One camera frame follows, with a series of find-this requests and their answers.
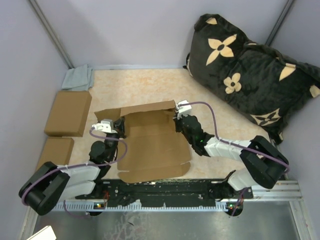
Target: black metal base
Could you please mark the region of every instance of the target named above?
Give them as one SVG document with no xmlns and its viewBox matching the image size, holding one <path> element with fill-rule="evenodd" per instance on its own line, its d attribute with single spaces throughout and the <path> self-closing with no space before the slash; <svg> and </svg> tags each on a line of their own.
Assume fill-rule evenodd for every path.
<svg viewBox="0 0 320 240">
<path fill-rule="evenodd" d="M 120 179 L 103 179 L 90 195 L 76 199 L 107 199 L 108 207 L 127 206 L 140 200 L 143 207 L 214 207 L 220 199 L 236 199 L 239 191 L 223 179 L 166 179 L 125 183 Z M 246 191 L 245 199 L 252 199 Z"/>
</svg>

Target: black cushion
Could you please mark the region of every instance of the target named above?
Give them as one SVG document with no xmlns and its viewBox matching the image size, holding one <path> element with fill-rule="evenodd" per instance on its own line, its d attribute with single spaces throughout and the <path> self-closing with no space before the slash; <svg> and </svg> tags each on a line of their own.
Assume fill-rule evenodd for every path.
<svg viewBox="0 0 320 240">
<path fill-rule="evenodd" d="M 320 94 L 320 68 L 249 40 L 218 14 L 195 24 L 187 68 L 277 144 L 292 113 Z"/>
</svg>

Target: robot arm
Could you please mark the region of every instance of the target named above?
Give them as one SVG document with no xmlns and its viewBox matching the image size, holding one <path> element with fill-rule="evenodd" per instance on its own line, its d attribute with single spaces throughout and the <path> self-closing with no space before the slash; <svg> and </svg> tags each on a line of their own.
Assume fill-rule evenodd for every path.
<svg viewBox="0 0 320 240">
<path fill-rule="evenodd" d="M 200 156 L 225 157 L 241 161 L 246 166 L 228 176 L 227 183 L 235 191 L 254 185 L 266 189 L 273 188 L 286 167 L 252 152 L 261 152 L 287 165 L 288 160 L 271 143 L 262 136 L 256 136 L 252 140 L 228 140 L 208 134 L 202 130 L 198 119 L 190 115 L 191 106 L 185 104 L 188 104 L 186 100 L 176 105 L 175 129 L 185 136 L 194 151 Z"/>
<path fill-rule="evenodd" d="M 211 189 L 212 199 L 225 196 L 234 197 L 236 192 L 253 185 L 271 189 L 286 170 L 287 159 L 264 137 L 256 136 L 252 140 L 227 140 L 204 132 L 195 116 L 191 116 L 191 106 L 179 102 L 174 117 L 176 132 L 182 133 L 194 151 L 200 156 L 226 157 L 242 161 L 246 168 L 232 171 L 217 188 Z M 76 196 L 86 196 L 92 192 L 101 192 L 100 185 L 110 169 L 106 162 L 114 161 L 118 142 L 115 139 L 125 138 L 124 118 L 112 122 L 103 120 L 93 125 L 94 129 L 106 133 L 113 140 L 96 141 L 91 146 L 89 161 L 82 166 L 60 166 L 46 162 L 24 184 L 19 191 L 22 202 L 31 206 L 39 215 L 50 212 L 57 202 Z M 258 157 L 259 151 L 264 155 L 276 158 L 279 164 L 267 157 Z"/>
</svg>

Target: cardboard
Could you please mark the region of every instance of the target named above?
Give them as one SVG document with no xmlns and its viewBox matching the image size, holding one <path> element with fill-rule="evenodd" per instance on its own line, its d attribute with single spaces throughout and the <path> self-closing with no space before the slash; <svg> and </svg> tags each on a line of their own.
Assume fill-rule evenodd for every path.
<svg viewBox="0 0 320 240">
<path fill-rule="evenodd" d="M 91 99 L 88 91 L 59 91 L 44 132 L 50 137 L 82 137 Z"/>
<path fill-rule="evenodd" d="M 36 170 L 44 163 L 53 162 L 55 165 L 66 165 L 70 161 L 75 141 L 70 137 L 48 137 L 42 150 Z"/>
<path fill-rule="evenodd" d="M 181 177 L 190 169 L 191 153 L 185 137 L 176 132 L 175 101 L 105 109 L 98 121 L 125 117 L 128 151 L 118 162 L 118 176 L 126 183 Z M 118 156 L 124 152 L 118 145 Z"/>
</svg>

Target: folded towel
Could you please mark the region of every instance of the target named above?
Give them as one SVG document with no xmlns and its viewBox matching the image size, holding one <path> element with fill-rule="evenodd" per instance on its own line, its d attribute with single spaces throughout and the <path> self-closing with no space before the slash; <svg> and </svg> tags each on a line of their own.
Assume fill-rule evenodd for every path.
<svg viewBox="0 0 320 240">
<path fill-rule="evenodd" d="M 88 64 L 69 69 L 62 83 L 62 89 L 67 91 L 88 91 L 94 86 L 93 68 Z"/>
</svg>

